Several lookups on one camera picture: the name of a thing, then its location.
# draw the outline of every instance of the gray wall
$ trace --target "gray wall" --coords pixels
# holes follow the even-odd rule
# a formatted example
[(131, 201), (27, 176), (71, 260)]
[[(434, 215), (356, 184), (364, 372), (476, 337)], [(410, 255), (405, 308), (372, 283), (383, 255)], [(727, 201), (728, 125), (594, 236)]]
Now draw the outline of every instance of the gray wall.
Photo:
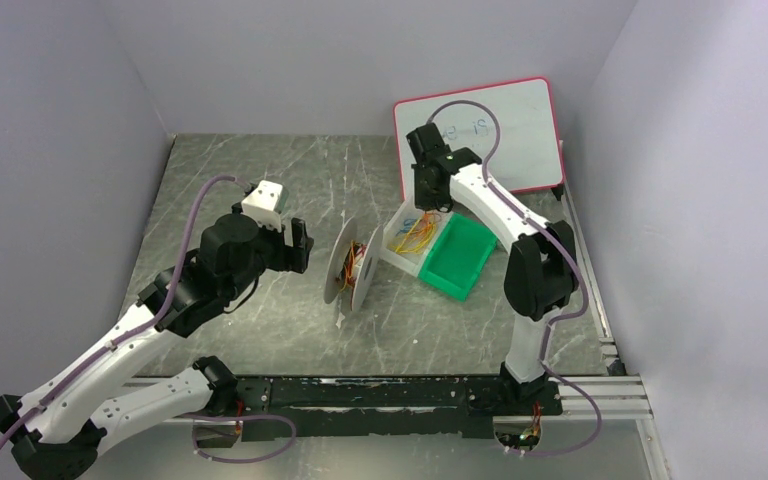
[(565, 146), (675, 478), (768, 478), (768, 2), (641, 0)]
[(167, 152), (95, 2), (0, 1), (0, 394), (115, 321)]
[(102, 0), (170, 131), (393, 133), (397, 100), (534, 75), (564, 129), (635, 0)]

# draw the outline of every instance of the gray marble surface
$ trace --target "gray marble surface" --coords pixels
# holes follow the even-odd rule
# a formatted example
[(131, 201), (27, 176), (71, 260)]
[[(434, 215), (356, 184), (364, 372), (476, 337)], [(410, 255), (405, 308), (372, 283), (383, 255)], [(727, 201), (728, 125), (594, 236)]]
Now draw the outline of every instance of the gray marble surface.
[[(502, 282), (502, 248), (459, 302), (380, 262), (360, 311), (340, 321), (322, 300), (324, 274), (343, 218), (358, 219), (366, 238), (401, 204), (392, 137), (181, 135), (177, 138), (128, 287), (123, 311), (158, 271), (174, 264), (186, 215), (210, 177), (267, 179), (290, 190), (287, 212), (307, 222), (316, 244), (303, 275), (267, 271), (247, 305), (216, 318), (148, 364), (141, 375), (174, 375), (203, 355), (217, 355), (237, 374), (389, 375), (497, 372), (510, 346), (513, 311)], [(241, 199), (218, 184), (205, 198), (200, 232)], [(549, 192), (521, 195), (550, 220), (569, 220)], [(578, 308), (580, 294), (569, 308)], [(565, 374), (604, 374), (594, 310), (558, 326), (550, 363)]]

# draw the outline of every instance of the wire bundle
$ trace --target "wire bundle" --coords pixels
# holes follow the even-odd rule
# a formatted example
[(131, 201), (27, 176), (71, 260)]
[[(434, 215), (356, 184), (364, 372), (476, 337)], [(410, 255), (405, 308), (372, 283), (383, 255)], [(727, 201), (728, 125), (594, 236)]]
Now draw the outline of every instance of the wire bundle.
[(341, 292), (349, 287), (355, 288), (356, 278), (354, 270), (355, 267), (360, 265), (360, 261), (363, 259), (365, 253), (366, 245), (352, 240), (352, 245), (349, 247), (349, 254), (346, 256), (346, 261), (343, 263), (342, 275), (337, 278), (337, 282), (343, 282), (343, 287), (340, 289)]
[(419, 220), (405, 220), (404, 228), (396, 234), (396, 237), (402, 236), (402, 241), (398, 245), (394, 242), (390, 250), (398, 254), (422, 253), (434, 238), (439, 221), (440, 214), (437, 212), (425, 212)]

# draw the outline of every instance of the purple cable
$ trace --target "purple cable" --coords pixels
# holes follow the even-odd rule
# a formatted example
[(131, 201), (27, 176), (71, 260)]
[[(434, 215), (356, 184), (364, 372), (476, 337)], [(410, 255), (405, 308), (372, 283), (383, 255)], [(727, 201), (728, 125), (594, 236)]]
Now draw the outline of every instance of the purple cable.
[(570, 269), (572, 270), (573, 275), (575, 275), (576, 280), (578, 280), (578, 284), (581, 286), (581, 298), (582, 298), (582, 304), (581, 308), (573, 313), (565, 313), (562, 315), (558, 315), (557, 317), (549, 320), (546, 322), (546, 328), (543, 330), (543, 338), (540, 343), (540, 355), (539, 360), (540, 364), (543, 367), (543, 370), (546, 371), (549, 376), (557, 379), (562, 384), (572, 388), (573, 390), (577, 391), (581, 394), (582, 397), (584, 397), (590, 405), (593, 406), (593, 412), (596, 414), (596, 428), (593, 429), (593, 433), (590, 434), (589, 437), (582, 440), (581, 442), (572, 445), (570, 447), (561, 448), (558, 450), (551, 450), (548, 452), (521, 452), (527, 456), (531, 457), (553, 457), (557, 455), (564, 455), (567, 453), (574, 452), (576, 450), (582, 449), (586, 447), (587, 445), (590, 445), (593, 443), (594, 440), (596, 440), (596, 437), (599, 436), (599, 433), (602, 431), (602, 412), (599, 410), (599, 406), (596, 405), (596, 401), (591, 397), (587, 392), (584, 391), (581, 387), (576, 385), (575, 383), (567, 380), (566, 378), (562, 377), (560, 374), (556, 373), (554, 370), (552, 370), (549, 367), (549, 364), (546, 363), (546, 354), (549, 350), (549, 340), (552, 335), (552, 327), (554, 325), (562, 320), (569, 320), (572, 318), (578, 318), (587, 311), (587, 306), (590, 304), (590, 293), (587, 291), (587, 285), (584, 283), (584, 277), (581, 275), (581, 271), (578, 268), (578, 264), (576, 264), (575, 260), (572, 258), (572, 255), (567, 251), (566, 248), (564, 248), (563, 245), (561, 245), (561, 242), (559, 242), (554, 235), (549, 233), (543, 226), (532, 220), (530, 217), (525, 216), (525, 212), (523, 212), (513, 201), (511, 201), (507, 195), (506, 191), (501, 190), (499, 187), (495, 185), (495, 183), (490, 181), (490, 174), (488, 171), (489, 165), (490, 165), (490, 158), (493, 156), (494, 153), (496, 153), (496, 150), (499, 148), (499, 143), (502, 140), (502, 129), (499, 125), (499, 119), (496, 118), (496, 115), (485, 105), (482, 105), (478, 102), (472, 101), (472, 100), (452, 100), (450, 102), (446, 102), (443, 105), (440, 105), (437, 107), (436, 110), (434, 110), (434, 113), (431, 114), (431, 116), (428, 117), (428, 121), (425, 123), (431, 123), (434, 121), (434, 117), (437, 116), (438, 113), (443, 111), (446, 108), (451, 107), (452, 105), (470, 105), (476, 108), (479, 108), (486, 113), (490, 119), (493, 121), (493, 125), (496, 127), (496, 139), (493, 142), (493, 148), (490, 149), (489, 152), (487, 152), (487, 155), (484, 157), (484, 160), (481, 162), (481, 176), (484, 177), (484, 183), (487, 184), (487, 187), (490, 188), (490, 191), (495, 194), (499, 200), (502, 201), (505, 205), (508, 206), (519, 218), (523, 219), (524, 223), (528, 224), (529, 226), (533, 227), (535, 230), (540, 232), (541, 235), (546, 237), (546, 239), (551, 243), (560, 253), (561, 256), (564, 257), (564, 260), (569, 264)]
[[(231, 175), (217, 175), (207, 182), (201, 187), (201, 190), (199, 190), (198, 195), (196, 195), (196, 199), (193, 202), (193, 206), (190, 208), (190, 215), (187, 217), (187, 224), (184, 227), (184, 237), (181, 240), (181, 247), (178, 250), (178, 260), (175, 262), (175, 270), (172, 272), (172, 280), (169, 282), (169, 287), (167, 288), (166, 292), (166, 299), (163, 302), (163, 305), (160, 307), (160, 310), (157, 311), (157, 314), (152, 317), (151, 320), (143, 323), (142, 325), (137, 326), (136, 328), (132, 330), (128, 330), (127, 332), (124, 332), (122, 335), (119, 335), (118, 337), (114, 338), (112, 340), (112, 344), (114, 345), (114, 348), (118, 345), (120, 345), (122, 342), (131, 339), (135, 337), (136, 335), (139, 335), (140, 333), (148, 330), (149, 328), (154, 327), (157, 325), (157, 322), (162, 319), (166, 313), (169, 311), (169, 308), (172, 306), (172, 299), (175, 297), (175, 291), (178, 289), (178, 282), (181, 280), (181, 272), (184, 269), (184, 259), (187, 255), (187, 249), (190, 245), (190, 237), (192, 237), (193, 234), (193, 226), (196, 222), (196, 215), (198, 214), (199, 207), (201, 206), (202, 200), (204, 200), (205, 195), (207, 195), (207, 191), (210, 190), (210, 188), (219, 183), (219, 182), (234, 182), (248, 190), (251, 188), (251, 185), (238, 179), (237, 177), (231, 176)], [(39, 405), (44, 410), (45, 407), (51, 404), (52, 401), (54, 401), (55, 398), (57, 398), (58, 395), (60, 395), (63, 390), (66, 389), (69, 385), (72, 384), (72, 382), (75, 381), (76, 378), (78, 378), (82, 373), (86, 371), (87, 368), (90, 367), (93, 363), (95, 363), (98, 359), (103, 357), (107, 352), (111, 351), (108, 347), (101, 347), (95, 352), (93, 352), (90, 356), (84, 359), (81, 363), (78, 364), (72, 371), (67, 373), (62, 380), (60, 380), (57, 385), (52, 387), (52, 389), (40, 399)], [(30, 410), (28, 410), (22, 417), (20, 417), (16, 423), (14, 423), (0, 438), (0, 451), (2, 448), (4, 448), (5, 445), (7, 445), (7, 442), (10, 440), (10, 437), (13, 436), (14, 433), (16, 433), (17, 430), (22, 428), (26, 423), (28, 423), (32, 418), (34, 418), (36, 415), (38, 415), (41, 412), (41, 410), (37, 407), (33, 407)]]
[(271, 415), (268, 413), (260, 414), (260, 415), (247, 415), (244, 417), (208, 417), (206, 415), (196, 415), (196, 414), (188, 414), (188, 415), (182, 415), (184, 418), (192, 418), (193, 420), (204, 420), (207, 422), (256, 422), (259, 420), (277, 420), (279, 422), (284, 422), (290, 427), (290, 439), (287, 440), (287, 443), (285, 443), (281, 448), (269, 452), (266, 455), (261, 455), (259, 457), (254, 458), (222, 458), (222, 457), (214, 457), (213, 455), (205, 453), (202, 449), (198, 446), (198, 441), (196, 440), (196, 429), (193, 428), (193, 449), (194, 453), (201, 458), (211, 460), (214, 462), (219, 463), (232, 463), (232, 464), (246, 464), (246, 463), (257, 463), (262, 462), (264, 460), (269, 460), (270, 458), (277, 457), (278, 455), (281, 455), (282, 453), (286, 452), (287, 449), (293, 446), (294, 443), (296, 443), (296, 424), (293, 423), (292, 420), (290, 420), (287, 417), (282, 417), (281, 415)]

